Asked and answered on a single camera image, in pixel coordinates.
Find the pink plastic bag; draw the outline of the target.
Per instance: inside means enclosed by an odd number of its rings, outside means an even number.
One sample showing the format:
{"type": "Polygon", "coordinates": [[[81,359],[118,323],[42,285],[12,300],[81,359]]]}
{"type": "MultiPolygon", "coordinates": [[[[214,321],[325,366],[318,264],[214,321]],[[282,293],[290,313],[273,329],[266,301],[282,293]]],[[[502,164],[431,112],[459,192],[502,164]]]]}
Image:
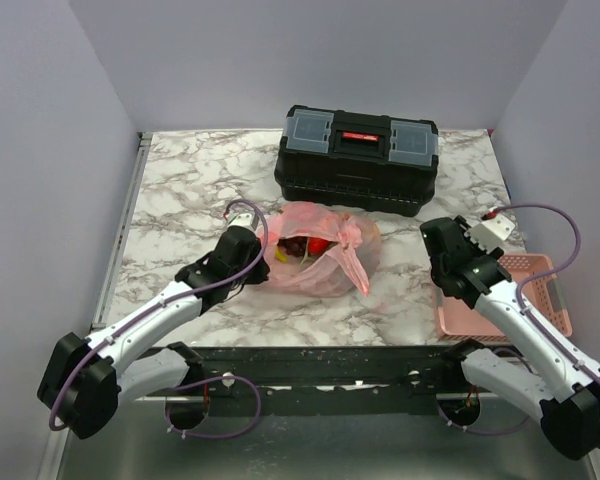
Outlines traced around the pink plastic bag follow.
{"type": "Polygon", "coordinates": [[[269,265],[269,290],[315,297],[339,297],[352,289],[367,296],[371,278],[379,267],[381,235],[368,216],[335,211],[309,202],[291,202],[267,219],[257,230],[269,265]],[[321,255],[305,253],[282,263],[275,258],[283,238],[316,237],[331,242],[321,255]]]}

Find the red fake fruit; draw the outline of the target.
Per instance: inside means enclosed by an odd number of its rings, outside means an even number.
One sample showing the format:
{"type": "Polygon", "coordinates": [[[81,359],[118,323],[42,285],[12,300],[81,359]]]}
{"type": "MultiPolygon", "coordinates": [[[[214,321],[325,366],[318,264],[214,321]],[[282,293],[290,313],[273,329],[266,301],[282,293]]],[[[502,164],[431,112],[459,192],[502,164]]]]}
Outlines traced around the red fake fruit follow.
{"type": "Polygon", "coordinates": [[[310,237],[307,242],[307,251],[312,256],[321,255],[329,248],[330,244],[331,242],[326,239],[310,237]]]}

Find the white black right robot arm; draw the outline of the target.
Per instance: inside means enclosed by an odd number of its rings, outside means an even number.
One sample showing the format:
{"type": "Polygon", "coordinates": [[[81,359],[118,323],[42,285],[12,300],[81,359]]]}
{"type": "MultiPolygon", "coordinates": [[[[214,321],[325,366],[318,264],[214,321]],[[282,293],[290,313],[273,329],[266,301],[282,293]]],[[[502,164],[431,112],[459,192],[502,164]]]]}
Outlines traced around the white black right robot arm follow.
{"type": "Polygon", "coordinates": [[[534,368],[474,345],[444,362],[440,379],[454,392],[472,384],[498,395],[538,423],[561,455],[579,460],[600,449],[600,363],[559,332],[500,264],[513,231],[497,213],[475,225],[457,216],[420,227],[433,283],[496,326],[534,368]]]}

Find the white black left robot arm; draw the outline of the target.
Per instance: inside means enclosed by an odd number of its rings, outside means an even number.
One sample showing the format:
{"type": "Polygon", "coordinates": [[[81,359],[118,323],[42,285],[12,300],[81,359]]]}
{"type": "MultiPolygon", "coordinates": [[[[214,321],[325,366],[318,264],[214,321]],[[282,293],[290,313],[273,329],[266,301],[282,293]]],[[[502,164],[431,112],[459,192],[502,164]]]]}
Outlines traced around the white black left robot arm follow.
{"type": "Polygon", "coordinates": [[[215,248],[182,267],[167,286],[116,323],[80,337],[68,333],[55,344],[37,390],[49,409],[54,432],[89,438],[113,418],[121,403],[171,389],[194,393],[202,380],[192,351],[183,346],[147,350],[194,320],[230,293],[259,285],[269,274],[262,240],[254,227],[231,224],[215,248]]]}

